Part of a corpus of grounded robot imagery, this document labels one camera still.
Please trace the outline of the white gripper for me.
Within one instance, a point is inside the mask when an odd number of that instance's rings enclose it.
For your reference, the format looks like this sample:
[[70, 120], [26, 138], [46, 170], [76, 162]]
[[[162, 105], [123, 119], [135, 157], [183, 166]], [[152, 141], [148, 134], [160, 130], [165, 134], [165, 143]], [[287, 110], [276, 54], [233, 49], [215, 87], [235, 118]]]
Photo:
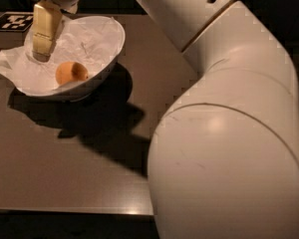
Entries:
[[34, 6], [33, 56], [49, 58], [57, 40], [62, 20], [60, 8], [71, 14], [78, 10], [80, 0], [41, 0]]

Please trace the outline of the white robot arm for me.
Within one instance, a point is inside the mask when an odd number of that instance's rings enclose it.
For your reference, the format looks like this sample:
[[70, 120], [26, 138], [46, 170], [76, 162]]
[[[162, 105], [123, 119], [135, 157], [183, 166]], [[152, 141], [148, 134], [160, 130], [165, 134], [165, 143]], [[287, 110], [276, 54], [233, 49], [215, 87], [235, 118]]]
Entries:
[[299, 239], [299, 85], [239, 0], [137, 0], [198, 75], [151, 140], [160, 239]]

